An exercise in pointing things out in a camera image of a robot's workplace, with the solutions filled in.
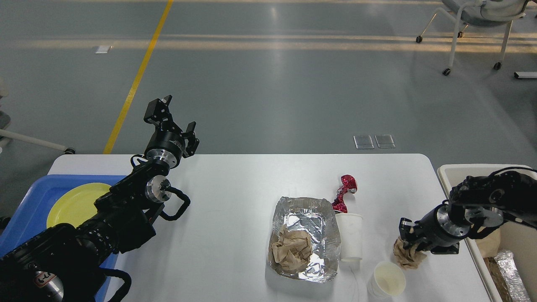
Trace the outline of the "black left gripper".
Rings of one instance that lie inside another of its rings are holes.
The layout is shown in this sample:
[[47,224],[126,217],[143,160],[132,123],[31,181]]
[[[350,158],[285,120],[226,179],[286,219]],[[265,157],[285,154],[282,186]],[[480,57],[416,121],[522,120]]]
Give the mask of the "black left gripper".
[[196,122],[190,122],[184,132],[173,122],[169,111],[171,100],[171,95],[157,98],[146,108],[143,120],[153,125],[155,132],[146,146],[144,157],[164,162],[173,169],[182,158],[195,154],[200,141],[195,134]]

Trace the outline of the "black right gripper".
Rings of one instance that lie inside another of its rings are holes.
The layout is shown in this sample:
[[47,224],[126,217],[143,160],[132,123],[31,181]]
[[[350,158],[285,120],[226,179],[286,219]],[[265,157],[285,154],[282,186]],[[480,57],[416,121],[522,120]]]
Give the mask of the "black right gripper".
[[417,244],[416,252],[434,255],[457,255],[460,242],[468,237],[470,225],[451,220],[447,205],[438,205],[421,220],[400,218],[399,236],[403,248],[410,250]]

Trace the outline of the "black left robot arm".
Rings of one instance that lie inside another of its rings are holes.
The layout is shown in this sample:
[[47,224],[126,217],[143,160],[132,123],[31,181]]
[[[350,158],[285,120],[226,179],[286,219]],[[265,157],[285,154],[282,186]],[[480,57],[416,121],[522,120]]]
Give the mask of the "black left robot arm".
[[155,126],[153,136],[138,162],[131,162],[132,172],[96,199],[94,216],[77,227],[49,227],[2,256],[2,302],[94,302],[108,277],[123,282],[110,300],[127,296],[132,277],[102,264],[154,237],[158,217],[175,221],[190,206],[167,175],[196,152],[196,123],[182,130],[169,111],[171,101],[168,95],[149,102],[143,119]]

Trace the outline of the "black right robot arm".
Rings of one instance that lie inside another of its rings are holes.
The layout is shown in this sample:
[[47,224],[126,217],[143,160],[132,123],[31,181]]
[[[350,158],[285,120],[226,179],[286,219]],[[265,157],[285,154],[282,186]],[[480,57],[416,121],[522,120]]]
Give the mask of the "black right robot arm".
[[506,167],[488,176],[466,176],[420,220],[401,218],[402,249],[456,255],[462,240],[483,239],[507,222],[535,229],[537,184],[523,170]]

